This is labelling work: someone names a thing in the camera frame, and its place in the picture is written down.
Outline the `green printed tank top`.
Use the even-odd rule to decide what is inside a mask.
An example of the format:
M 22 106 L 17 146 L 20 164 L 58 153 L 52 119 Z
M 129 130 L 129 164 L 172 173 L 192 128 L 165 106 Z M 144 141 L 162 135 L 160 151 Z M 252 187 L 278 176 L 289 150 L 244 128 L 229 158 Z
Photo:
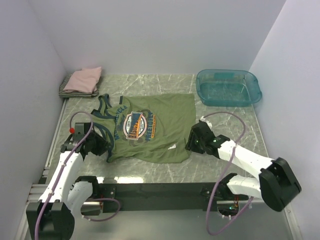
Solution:
M 116 106 L 111 106 L 108 94 L 98 100 L 91 115 L 94 128 L 109 143 L 108 163 L 136 158 L 179 164 L 190 157 L 186 145 L 196 123 L 194 94 L 121 96 Z

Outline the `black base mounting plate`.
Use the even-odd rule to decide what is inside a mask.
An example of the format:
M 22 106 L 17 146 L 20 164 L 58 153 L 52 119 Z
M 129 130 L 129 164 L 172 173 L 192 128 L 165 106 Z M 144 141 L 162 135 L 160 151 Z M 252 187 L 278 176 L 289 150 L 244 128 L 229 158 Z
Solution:
M 99 202 L 103 213 L 120 211 L 207 209 L 214 182 L 98 183 L 96 176 L 79 176 L 92 184 L 89 199 Z

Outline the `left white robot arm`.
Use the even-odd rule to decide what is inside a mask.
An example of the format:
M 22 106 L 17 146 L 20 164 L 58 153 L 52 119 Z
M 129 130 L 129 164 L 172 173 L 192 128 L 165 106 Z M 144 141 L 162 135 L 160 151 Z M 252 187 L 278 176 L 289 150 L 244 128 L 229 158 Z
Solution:
M 96 176 L 78 176 L 85 157 L 104 154 L 107 141 L 94 130 L 92 122 L 76 123 L 60 148 L 58 165 L 51 180 L 36 202 L 26 208 L 33 240 L 69 240 L 81 207 L 100 198 Z

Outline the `pink folded tank top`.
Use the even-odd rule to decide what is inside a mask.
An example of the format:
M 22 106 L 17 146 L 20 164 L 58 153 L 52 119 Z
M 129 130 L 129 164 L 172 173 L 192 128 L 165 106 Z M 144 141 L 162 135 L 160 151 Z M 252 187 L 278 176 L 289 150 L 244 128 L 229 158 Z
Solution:
M 67 84 L 64 91 L 80 92 L 84 94 L 92 94 L 97 90 L 97 84 L 102 74 L 102 67 L 96 68 L 83 68 L 82 70 L 75 71 Z

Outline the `teal plastic bin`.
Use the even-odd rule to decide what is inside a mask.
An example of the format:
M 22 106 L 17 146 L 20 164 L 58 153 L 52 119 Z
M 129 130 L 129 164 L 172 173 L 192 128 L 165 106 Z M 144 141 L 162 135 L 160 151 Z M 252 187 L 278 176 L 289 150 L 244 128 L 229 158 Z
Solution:
M 257 77 L 246 70 L 204 69 L 195 86 L 201 102 L 210 107 L 248 107 L 262 99 Z

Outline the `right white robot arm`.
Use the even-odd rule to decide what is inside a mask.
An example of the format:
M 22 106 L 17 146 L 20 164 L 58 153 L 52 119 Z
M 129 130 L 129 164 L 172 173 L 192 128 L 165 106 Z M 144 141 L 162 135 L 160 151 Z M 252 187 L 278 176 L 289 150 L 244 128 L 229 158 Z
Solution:
M 243 195 L 262 199 L 272 210 L 280 212 L 302 191 L 285 159 L 264 157 L 224 135 L 215 136 L 204 121 L 192 126 L 186 149 L 231 162 L 251 174 L 244 177 L 230 173 L 223 177 L 214 194 L 218 201 Z

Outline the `aluminium rail frame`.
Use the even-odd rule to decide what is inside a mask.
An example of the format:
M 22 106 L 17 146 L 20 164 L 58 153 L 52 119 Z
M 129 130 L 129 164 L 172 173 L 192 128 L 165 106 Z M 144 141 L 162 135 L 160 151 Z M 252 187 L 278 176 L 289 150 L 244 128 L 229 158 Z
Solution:
M 55 132 L 54 132 L 54 135 L 53 135 L 53 139 L 52 139 L 52 142 L 51 142 L 51 145 L 50 145 L 50 148 L 49 148 L 49 152 L 48 152 L 48 155 L 47 155 L 47 159 L 46 159 L 46 162 L 45 162 L 41 177 L 36 183 L 31 185 L 31 188 L 30 188 L 27 200 L 26 200 L 26 205 L 25 205 L 25 208 L 23 210 L 22 217 L 21 217 L 21 220 L 20 220 L 16 235 L 14 237 L 14 240 L 24 240 L 25 239 L 25 237 L 27 235 L 27 232 L 29 230 L 28 221 L 27 221 L 27 215 L 26 215 L 27 206 L 28 206 L 28 204 L 30 202 L 36 202 L 37 199 L 39 198 L 39 196 L 42 195 L 42 193 L 45 191 L 45 189 L 47 187 L 47 185 L 45 183 L 46 183 L 46 180 L 47 180 L 47 177 L 48 177 L 48 174 L 49 174 L 49 170 L 50 170 L 50 167 L 51 167 L 53 154 L 54 154 L 54 151 L 55 151 L 56 146 L 57 146 L 57 139 L 58 139 L 58 135 L 59 135 L 59 132 L 60 132 L 60 129 L 61 129 L 61 122 L 62 122 L 62 118 L 63 118 L 64 112 L 65 112 L 65 108 L 66 108 L 67 103 L 68 103 L 68 100 L 64 100 L 63 101 L 62 109 L 61 109 L 61 112 L 60 112 L 60 115 L 59 115 L 59 119 L 58 119 L 58 123 L 57 123 L 57 126 L 55 128 Z

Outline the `striped folded tank top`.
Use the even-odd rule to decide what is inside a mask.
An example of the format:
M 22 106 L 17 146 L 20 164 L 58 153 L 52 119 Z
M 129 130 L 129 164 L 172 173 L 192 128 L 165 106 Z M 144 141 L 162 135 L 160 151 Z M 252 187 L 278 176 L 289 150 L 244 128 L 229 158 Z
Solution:
M 99 95 L 99 90 L 96 87 L 92 93 L 84 93 L 79 91 L 67 92 L 64 90 L 65 86 L 69 82 L 71 74 L 67 75 L 59 86 L 58 96 L 60 98 L 95 98 Z

